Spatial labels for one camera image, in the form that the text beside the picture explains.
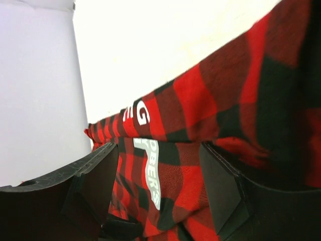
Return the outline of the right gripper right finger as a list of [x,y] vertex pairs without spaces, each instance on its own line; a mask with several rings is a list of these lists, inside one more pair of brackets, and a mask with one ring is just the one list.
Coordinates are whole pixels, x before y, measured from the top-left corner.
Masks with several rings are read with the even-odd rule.
[[199,156],[219,240],[320,240],[320,189],[250,167],[212,143]]

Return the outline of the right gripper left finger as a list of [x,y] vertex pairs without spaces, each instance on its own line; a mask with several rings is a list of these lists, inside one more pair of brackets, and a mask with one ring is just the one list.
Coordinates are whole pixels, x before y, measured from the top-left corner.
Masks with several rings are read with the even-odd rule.
[[1,240],[98,240],[118,147],[108,143],[46,175],[1,188]]

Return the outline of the red black plaid shirt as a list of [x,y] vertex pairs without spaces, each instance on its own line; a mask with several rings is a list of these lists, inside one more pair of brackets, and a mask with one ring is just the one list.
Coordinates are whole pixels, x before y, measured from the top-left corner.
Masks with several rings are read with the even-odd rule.
[[320,1],[280,1],[248,31],[85,130],[118,145],[106,232],[219,240],[199,161],[211,143],[255,169],[320,187]]

